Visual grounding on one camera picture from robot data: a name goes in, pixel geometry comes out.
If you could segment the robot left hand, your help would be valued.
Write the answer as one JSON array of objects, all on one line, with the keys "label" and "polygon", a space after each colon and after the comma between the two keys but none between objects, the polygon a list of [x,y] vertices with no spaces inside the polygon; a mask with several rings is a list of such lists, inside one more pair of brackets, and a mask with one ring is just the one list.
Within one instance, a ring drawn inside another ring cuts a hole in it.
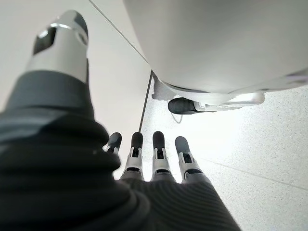
[{"label": "robot left hand", "polygon": [[74,10],[36,36],[26,71],[0,115],[3,231],[237,231],[238,224],[194,159],[175,146],[182,182],[170,171],[162,132],[153,134],[153,176],[142,174],[140,132],[123,175],[121,134],[94,119],[88,29]]}]

